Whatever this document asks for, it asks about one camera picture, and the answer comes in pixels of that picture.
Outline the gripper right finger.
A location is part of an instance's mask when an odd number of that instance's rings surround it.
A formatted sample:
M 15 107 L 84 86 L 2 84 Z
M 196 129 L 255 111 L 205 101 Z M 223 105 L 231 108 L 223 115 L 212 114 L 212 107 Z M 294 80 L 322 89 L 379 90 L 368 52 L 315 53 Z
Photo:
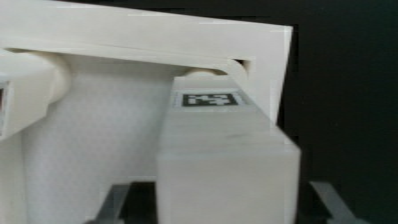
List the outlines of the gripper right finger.
M 372 224 L 361 219 L 329 182 L 311 181 L 299 206 L 299 224 Z

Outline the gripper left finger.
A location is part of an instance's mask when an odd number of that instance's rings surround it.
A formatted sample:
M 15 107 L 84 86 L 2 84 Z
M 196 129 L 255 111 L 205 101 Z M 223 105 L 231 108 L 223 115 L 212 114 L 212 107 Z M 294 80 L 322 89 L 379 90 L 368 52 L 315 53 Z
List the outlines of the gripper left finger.
M 98 215 L 84 224 L 159 224 L 153 182 L 112 186 Z

